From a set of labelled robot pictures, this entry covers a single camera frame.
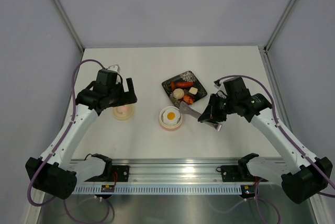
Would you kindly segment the metal tongs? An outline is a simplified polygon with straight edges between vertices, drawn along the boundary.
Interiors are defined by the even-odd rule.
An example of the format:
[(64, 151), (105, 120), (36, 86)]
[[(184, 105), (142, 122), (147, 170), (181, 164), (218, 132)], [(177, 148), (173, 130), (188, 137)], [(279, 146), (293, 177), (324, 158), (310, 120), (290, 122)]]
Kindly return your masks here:
[[(181, 102), (180, 103), (179, 111), (181, 112), (181, 114), (190, 115), (195, 119), (198, 119), (201, 116), (201, 114), (199, 112), (191, 109), (186, 102)], [(207, 122), (206, 121), (205, 124), (208, 125), (208, 126), (211, 126), (216, 131), (221, 131), (221, 129), (222, 129), (222, 124), (219, 124), (219, 123), (212, 123), (212, 122)]]

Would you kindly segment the toy fried egg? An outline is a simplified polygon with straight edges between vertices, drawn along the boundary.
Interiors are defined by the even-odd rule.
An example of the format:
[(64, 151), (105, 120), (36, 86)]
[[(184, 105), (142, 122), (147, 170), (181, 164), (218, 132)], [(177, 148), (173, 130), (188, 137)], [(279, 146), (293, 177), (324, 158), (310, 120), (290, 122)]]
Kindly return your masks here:
[(162, 122), (168, 126), (177, 125), (181, 118), (181, 114), (176, 108), (168, 108), (162, 114)]

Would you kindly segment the pink and cream lunch bowl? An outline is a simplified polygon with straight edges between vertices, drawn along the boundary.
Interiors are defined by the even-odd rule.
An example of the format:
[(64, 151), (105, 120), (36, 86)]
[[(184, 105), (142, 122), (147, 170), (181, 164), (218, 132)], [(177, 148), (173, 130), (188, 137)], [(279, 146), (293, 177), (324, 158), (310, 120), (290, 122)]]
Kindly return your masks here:
[(178, 109), (177, 107), (174, 107), (174, 106), (168, 106), (168, 107), (163, 108), (163, 109), (160, 111), (160, 114), (159, 114), (159, 123), (160, 123), (161, 127), (163, 127), (165, 130), (174, 131), (174, 130), (177, 130), (177, 129), (181, 126), (181, 124), (183, 123), (183, 116), (182, 116), (182, 114), (181, 114), (181, 112), (180, 112), (180, 114), (181, 114), (181, 118), (180, 118), (180, 120), (179, 120), (179, 122), (178, 122), (177, 125), (174, 125), (174, 126), (168, 126), (168, 125), (165, 125), (165, 124), (162, 122), (162, 114), (163, 114), (163, 112), (164, 112), (166, 109), (171, 108), (171, 107), (172, 107), (172, 108), (176, 108), (176, 109)]

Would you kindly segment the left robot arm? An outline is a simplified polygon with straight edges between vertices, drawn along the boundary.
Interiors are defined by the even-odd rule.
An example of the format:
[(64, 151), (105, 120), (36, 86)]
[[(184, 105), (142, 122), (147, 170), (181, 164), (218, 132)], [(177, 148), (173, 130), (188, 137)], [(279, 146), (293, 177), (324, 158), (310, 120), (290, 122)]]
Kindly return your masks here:
[(111, 158), (93, 154), (72, 166), (72, 156), (87, 130), (100, 114), (111, 107), (137, 102), (132, 78), (122, 79), (116, 71), (101, 69), (96, 80), (75, 98), (70, 120), (40, 157), (30, 157), (26, 171), (29, 189), (35, 188), (59, 199), (67, 199), (77, 184), (91, 179), (113, 182), (119, 179)]

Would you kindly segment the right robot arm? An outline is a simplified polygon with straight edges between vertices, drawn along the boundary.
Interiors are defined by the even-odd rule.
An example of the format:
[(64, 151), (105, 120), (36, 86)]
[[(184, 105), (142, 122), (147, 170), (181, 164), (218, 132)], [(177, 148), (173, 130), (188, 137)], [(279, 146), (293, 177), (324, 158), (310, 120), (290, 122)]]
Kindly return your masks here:
[(243, 180), (263, 178), (282, 188), (286, 196), (300, 204), (315, 194), (322, 194), (331, 180), (333, 165), (327, 158), (319, 158), (302, 144), (276, 114), (270, 92), (251, 94), (244, 83), (244, 75), (228, 75), (214, 82), (217, 92), (211, 94), (199, 122), (219, 123), (232, 114), (243, 117), (263, 134), (284, 160), (279, 165), (250, 154), (238, 166)]

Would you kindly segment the toy orange chicken wing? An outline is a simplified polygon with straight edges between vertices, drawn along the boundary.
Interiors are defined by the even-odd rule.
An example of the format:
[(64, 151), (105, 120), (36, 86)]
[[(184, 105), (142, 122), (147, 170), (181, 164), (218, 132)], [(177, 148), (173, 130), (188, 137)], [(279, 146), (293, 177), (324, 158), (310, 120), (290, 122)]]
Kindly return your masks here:
[(184, 95), (183, 101), (186, 102), (188, 105), (192, 105), (194, 103), (194, 99), (189, 95)]

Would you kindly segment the toy cheese cube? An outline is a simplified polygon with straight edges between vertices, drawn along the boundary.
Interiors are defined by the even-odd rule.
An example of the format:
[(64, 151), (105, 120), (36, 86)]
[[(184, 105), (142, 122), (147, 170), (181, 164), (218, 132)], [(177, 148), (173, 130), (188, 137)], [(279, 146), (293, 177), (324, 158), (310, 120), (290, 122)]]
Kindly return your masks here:
[(191, 88), (189, 89), (189, 92), (190, 92), (191, 94), (193, 94), (193, 95), (196, 95), (197, 92), (198, 92), (198, 89), (195, 88), (195, 87), (191, 87)]

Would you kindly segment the toy red sausage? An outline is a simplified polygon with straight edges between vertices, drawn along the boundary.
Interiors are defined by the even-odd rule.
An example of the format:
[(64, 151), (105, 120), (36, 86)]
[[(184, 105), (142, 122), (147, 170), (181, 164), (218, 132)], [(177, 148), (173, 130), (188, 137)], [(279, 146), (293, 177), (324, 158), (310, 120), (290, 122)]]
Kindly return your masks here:
[(176, 88), (190, 88), (194, 85), (193, 82), (178, 82), (175, 84)]

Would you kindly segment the toy white bun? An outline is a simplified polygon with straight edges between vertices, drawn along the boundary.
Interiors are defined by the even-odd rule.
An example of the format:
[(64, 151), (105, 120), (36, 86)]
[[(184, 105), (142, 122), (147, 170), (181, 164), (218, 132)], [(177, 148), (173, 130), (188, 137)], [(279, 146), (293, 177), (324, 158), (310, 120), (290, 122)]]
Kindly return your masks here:
[(173, 97), (177, 100), (182, 99), (185, 96), (184, 90), (181, 88), (176, 88), (173, 91)]

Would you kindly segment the black patterned square plate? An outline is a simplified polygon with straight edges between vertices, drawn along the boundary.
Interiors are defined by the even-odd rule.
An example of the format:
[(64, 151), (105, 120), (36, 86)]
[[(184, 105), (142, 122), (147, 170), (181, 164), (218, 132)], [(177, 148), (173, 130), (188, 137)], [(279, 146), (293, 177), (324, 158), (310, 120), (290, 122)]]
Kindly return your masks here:
[(198, 92), (197, 92), (196, 95), (193, 95), (189, 92), (190, 88), (184, 88), (183, 90), (184, 90), (185, 95), (189, 95), (194, 99), (194, 103), (207, 96), (207, 91), (205, 90), (202, 83), (198, 80), (196, 75), (192, 71), (183, 72), (181, 74), (178, 74), (174, 77), (171, 77), (171, 78), (163, 81), (162, 84), (161, 84), (162, 87), (163, 87), (163, 90), (167, 94), (169, 100), (177, 108), (179, 108), (180, 103), (183, 102), (183, 99), (177, 100), (173, 97), (173, 91), (171, 90), (171, 87), (170, 87), (171, 82), (174, 82), (175, 84), (178, 83), (178, 82), (193, 82), (194, 85), (192, 87), (195, 87), (195, 88), (198, 89)]

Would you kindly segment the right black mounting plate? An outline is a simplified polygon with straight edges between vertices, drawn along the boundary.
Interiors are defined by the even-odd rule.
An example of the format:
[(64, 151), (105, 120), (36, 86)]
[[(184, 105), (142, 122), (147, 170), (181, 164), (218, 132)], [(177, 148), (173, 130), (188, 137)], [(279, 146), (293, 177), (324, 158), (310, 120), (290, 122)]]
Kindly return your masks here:
[(219, 167), (223, 182), (255, 182), (250, 172), (239, 165), (222, 165)]

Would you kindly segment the black mounting plate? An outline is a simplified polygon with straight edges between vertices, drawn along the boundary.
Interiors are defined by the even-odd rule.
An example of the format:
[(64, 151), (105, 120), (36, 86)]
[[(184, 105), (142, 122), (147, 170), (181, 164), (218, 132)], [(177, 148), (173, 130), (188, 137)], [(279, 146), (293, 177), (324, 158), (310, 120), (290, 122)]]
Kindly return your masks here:
[(112, 165), (105, 169), (104, 182), (128, 182), (130, 166)]
[(255, 182), (250, 172), (239, 165), (222, 165), (219, 167), (223, 182)]

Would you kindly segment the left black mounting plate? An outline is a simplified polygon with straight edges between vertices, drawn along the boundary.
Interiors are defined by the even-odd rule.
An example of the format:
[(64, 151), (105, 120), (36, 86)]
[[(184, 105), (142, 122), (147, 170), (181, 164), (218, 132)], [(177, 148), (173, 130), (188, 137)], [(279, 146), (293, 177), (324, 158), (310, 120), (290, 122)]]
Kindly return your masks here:
[(128, 182), (130, 166), (112, 165), (105, 169), (104, 182)]

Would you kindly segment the aluminium rail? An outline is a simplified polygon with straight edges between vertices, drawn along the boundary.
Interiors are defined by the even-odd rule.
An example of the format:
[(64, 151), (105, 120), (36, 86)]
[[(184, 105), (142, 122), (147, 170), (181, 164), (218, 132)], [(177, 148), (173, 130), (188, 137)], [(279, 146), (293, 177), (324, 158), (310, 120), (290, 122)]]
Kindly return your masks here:
[(128, 184), (221, 184), (219, 167), (238, 165), (237, 158), (113, 159), (112, 165), (130, 166)]

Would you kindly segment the left aluminium frame post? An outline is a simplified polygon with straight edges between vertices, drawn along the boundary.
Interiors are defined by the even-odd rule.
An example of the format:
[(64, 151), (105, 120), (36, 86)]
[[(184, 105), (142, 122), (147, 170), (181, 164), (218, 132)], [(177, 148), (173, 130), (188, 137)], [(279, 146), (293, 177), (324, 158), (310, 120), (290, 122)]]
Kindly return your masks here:
[(78, 48), (81, 55), (83, 55), (85, 47), (77, 34), (71, 20), (69, 19), (65, 8), (63, 7), (61, 0), (50, 0), (52, 5), (55, 7), (59, 17), (61, 18), (62, 22), (64, 23), (68, 33), (70, 34), (72, 40), (74, 41), (76, 47)]

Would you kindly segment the aluminium frame post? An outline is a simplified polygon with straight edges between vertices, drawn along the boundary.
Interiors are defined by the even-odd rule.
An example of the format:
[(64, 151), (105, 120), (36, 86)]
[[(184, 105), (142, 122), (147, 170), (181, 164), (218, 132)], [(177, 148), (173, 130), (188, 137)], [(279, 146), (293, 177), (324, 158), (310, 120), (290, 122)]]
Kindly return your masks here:
[(59, 17), (61, 18), (62, 22), (64, 23), (68, 33), (70, 34), (72, 40), (74, 41), (76, 47), (78, 48), (81, 55), (83, 55), (85, 47), (77, 34), (71, 20), (69, 19), (65, 8), (63, 7), (61, 0), (50, 0), (52, 5), (55, 7)]
[(293, 9), (295, 8), (296, 4), (298, 3), (299, 0), (289, 0), (288, 3), (286, 4), (276, 26), (274, 27), (269, 39), (267, 40), (265, 46), (263, 47), (264, 52), (266, 54), (269, 53), (271, 47), (273, 46), (274, 42), (280, 35), (281, 31), (283, 30), (286, 22), (288, 21)]

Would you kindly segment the right aluminium frame post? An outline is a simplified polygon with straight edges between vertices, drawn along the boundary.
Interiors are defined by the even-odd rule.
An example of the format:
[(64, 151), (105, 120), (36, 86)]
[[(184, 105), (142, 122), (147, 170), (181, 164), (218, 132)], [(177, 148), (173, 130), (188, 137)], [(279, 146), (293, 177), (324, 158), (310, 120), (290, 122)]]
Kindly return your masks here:
[(283, 30), (286, 22), (288, 21), (293, 9), (295, 8), (296, 4), (298, 3), (299, 0), (289, 0), (288, 3), (286, 4), (276, 26), (274, 27), (269, 39), (267, 40), (265, 46), (263, 47), (264, 52), (266, 54), (269, 53), (271, 47), (273, 46), (274, 42), (280, 35), (281, 31)]

